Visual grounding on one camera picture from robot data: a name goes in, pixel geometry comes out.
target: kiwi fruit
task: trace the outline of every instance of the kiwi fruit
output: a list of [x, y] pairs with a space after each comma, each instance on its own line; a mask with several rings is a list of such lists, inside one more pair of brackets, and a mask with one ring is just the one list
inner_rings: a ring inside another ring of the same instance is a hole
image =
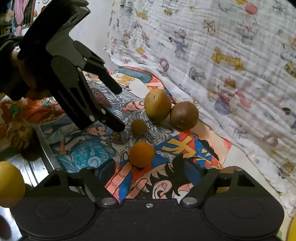
[[174, 127], [188, 130], [196, 126], [198, 122], [198, 109], [188, 101], [174, 105], [170, 114], [170, 122]]
[[131, 123], [131, 132], [134, 137], [141, 137], [147, 133], [147, 126], [142, 120], [134, 120]]

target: cartoon poster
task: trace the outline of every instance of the cartoon poster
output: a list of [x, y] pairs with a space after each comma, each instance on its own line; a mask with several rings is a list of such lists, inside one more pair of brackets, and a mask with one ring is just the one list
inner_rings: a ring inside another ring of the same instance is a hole
[[[14, 118], [23, 117], [30, 123], [39, 124], [52, 152], [69, 172], [78, 172], [88, 166], [99, 167], [113, 158], [117, 163], [116, 173], [106, 188], [118, 200], [126, 197], [182, 198], [200, 180], [198, 174], [193, 175], [190, 167], [186, 166], [187, 158], [192, 158], [201, 167], [221, 168], [231, 144], [202, 122], [193, 129], [194, 133], [180, 133], [167, 123], [153, 125], [149, 121], [144, 98], [152, 89], [165, 90], [172, 106], [177, 103], [155, 76], [130, 67], [112, 71], [110, 75], [123, 89], [121, 94], [115, 95], [97, 76], [84, 74], [98, 103], [109, 108], [125, 123], [122, 133], [113, 132], [100, 122], [79, 130], [53, 97], [18, 102], [5, 97], [0, 102], [2, 136]], [[135, 119], [147, 123], [148, 131], [142, 138], [132, 135], [131, 123]], [[151, 144], [156, 150], [151, 165], [146, 168], [136, 168], [128, 159], [130, 148], [139, 141]]]

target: pumpkin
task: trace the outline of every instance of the pumpkin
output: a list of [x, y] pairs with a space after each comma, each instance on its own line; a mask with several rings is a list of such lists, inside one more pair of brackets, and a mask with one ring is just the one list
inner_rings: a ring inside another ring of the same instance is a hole
[[10, 124], [6, 132], [6, 137], [12, 147], [19, 150], [30, 145], [33, 135], [33, 128], [23, 118], [16, 118]]

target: small round fruit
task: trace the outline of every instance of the small round fruit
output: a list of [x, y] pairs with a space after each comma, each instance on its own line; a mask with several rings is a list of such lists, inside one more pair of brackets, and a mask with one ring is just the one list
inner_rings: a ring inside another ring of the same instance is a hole
[[16, 206], [25, 191], [26, 185], [19, 169], [8, 161], [0, 161], [0, 206]]
[[141, 137], [147, 133], [147, 126], [142, 120], [134, 120], [131, 124], [131, 132], [134, 137]]
[[198, 122], [198, 109], [188, 101], [174, 105], [170, 114], [171, 124], [181, 130], [188, 130], [196, 126]]
[[144, 168], [151, 164], [154, 154], [153, 146], [146, 142], [138, 142], [132, 146], [128, 157], [135, 167]]
[[146, 95], [144, 107], [149, 120], [154, 124], [159, 124], [170, 114], [172, 103], [164, 90], [154, 89]]

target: orange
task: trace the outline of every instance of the orange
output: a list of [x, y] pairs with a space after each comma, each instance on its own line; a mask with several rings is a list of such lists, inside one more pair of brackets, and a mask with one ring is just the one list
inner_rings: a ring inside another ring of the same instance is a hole
[[16, 206], [25, 191], [26, 185], [19, 169], [8, 161], [0, 161], [0, 206]]
[[138, 142], [132, 146], [128, 157], [134, 166], [143, 168], [151, 164], [154, 154], [153, 146], [146, 142]]

